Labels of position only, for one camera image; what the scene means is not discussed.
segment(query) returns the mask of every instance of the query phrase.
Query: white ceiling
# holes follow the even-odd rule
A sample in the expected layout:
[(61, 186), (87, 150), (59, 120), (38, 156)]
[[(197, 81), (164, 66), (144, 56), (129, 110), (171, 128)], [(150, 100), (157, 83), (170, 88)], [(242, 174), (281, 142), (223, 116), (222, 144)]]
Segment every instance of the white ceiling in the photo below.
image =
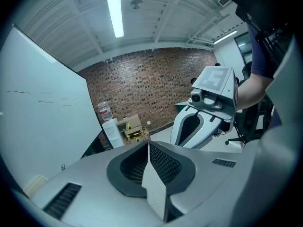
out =
[(142, 0), (139, 9), (133, 9), (131, 1), (121, 0), (125, 33), (121, 38), (115, 38), (106, 0), (25, 0), (13, 22), (76, 71), (138, 50), (213, 50), (207, 41), (242, 23), (234, 14), (235, 4), (223, 8), (218, 0)]

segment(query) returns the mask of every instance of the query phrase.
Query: bottle label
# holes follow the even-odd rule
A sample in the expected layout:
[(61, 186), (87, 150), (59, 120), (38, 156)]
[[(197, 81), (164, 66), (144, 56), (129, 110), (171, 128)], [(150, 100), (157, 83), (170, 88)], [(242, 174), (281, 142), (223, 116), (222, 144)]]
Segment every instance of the bottle label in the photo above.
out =
[(99, 113), (100, 113), (100, 114), (106, 114), (106, 113), (107, 113), (107, 109), (106, 109), (106, 108), (105, 108), (105, 109), (102, 109), (102, 110), (99, 111)]

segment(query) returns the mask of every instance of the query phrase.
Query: blue sleeve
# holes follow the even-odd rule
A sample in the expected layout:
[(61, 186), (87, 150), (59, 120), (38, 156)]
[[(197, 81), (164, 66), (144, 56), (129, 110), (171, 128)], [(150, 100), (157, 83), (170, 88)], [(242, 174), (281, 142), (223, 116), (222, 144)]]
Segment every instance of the blue sleeve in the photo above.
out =
[(267, 78), (273, 78), (275, 69), (270, 60), (269, 52), (262, 48), (259, 42), (256, 41), (257, 32), (248, 26), (250, 42), (252, 47), (252, 66), (251, 73)]

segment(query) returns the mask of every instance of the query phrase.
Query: white floor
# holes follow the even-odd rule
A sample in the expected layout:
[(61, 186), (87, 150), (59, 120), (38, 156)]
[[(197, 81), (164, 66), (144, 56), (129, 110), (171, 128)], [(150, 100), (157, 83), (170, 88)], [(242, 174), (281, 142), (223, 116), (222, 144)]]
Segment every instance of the white floor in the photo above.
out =
[[(159, 133), (151, 135), (151, 140), (153, 141), (163, 141), (170, 143), (172, 127), (167, 128)], [(237, 132), (233, 130), (226, 135), (220, 135), (219, 137), (214, 137), (213, 140), (208, 143), (201, 150), (208, 151), (219, 151), (219, 152), (231, 152), (231, 153), (241, 153), (242, 148), (240, 142), (230, 142), (229, 145), (225, 145), (225, 141), (231, 138), (237, 138)], [(148, 164), (145, 168), (143, 175), (142, 187), (147, 190), (147, 201), (149, 205), (154, 209), (154, 211), (163, 219), (164, 207), (165, 207), (165, 195), (166, 187), (158, 177), (155, 169), (150, 163), (150, 157), (148, 154)]]

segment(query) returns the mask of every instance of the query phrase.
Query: whiteboard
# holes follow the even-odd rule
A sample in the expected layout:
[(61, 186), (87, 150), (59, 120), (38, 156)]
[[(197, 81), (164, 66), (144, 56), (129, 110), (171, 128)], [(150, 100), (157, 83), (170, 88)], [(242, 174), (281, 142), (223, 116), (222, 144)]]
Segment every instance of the whiteboard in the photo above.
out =
[(16, 27), (0, 51), (0, 153), (24, 189), (81, 158), (101, 132), (86, 80)]

